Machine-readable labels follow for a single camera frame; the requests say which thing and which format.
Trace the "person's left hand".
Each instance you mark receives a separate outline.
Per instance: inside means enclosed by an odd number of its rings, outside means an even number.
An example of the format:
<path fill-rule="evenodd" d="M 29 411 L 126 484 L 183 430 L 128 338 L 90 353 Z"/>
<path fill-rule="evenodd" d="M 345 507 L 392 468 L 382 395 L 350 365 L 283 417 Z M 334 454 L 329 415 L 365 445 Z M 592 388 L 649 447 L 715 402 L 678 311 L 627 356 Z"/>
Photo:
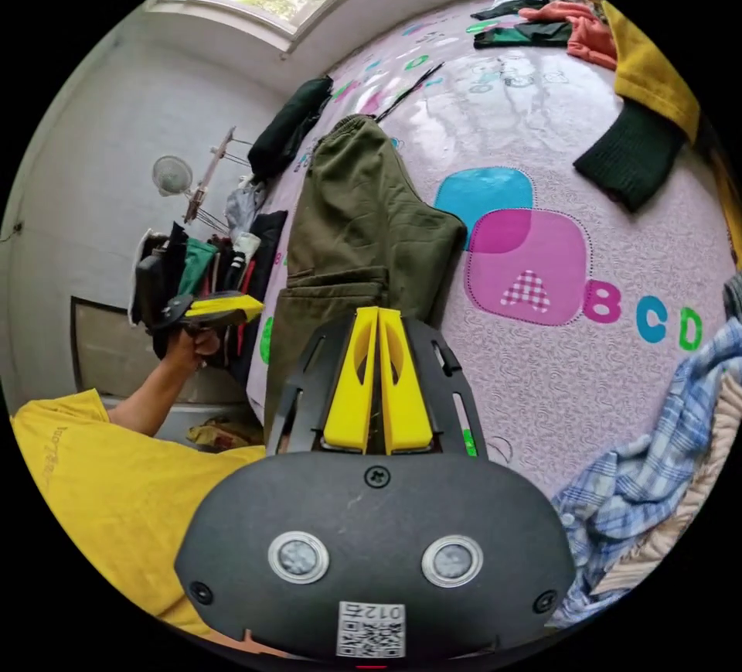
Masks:
<path fill-rule="evenodd" d="M 220 340 L 215 330 L 193 330 L 180 328 L 168 337 L 162 365 L 180 377 L 195 373 L 205 358 L 215 354 L 220 348 Z"/>

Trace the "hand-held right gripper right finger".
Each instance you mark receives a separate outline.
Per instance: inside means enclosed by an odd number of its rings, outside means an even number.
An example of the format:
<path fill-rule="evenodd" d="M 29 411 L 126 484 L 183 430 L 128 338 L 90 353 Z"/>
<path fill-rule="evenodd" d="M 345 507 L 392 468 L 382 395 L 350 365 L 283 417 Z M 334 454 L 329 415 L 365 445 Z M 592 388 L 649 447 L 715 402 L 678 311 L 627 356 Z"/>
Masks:
<path fill-rule="evenodd" d="M 433 432 L 400 312 L 378 311 L 378 336 L 385 450 L 427 451 Z"/>

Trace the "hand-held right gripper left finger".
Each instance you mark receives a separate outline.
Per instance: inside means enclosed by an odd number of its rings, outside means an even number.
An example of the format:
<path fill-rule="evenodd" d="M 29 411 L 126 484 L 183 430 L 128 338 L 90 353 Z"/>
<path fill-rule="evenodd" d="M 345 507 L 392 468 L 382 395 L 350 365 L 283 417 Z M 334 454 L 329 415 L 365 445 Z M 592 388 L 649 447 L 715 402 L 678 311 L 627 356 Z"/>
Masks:
<path fill-rule="evenodd" d="M 379 309 L 356 310 L 328 408 L 323 438 L 331 449 L 366 449 L 373 408 Z"/>

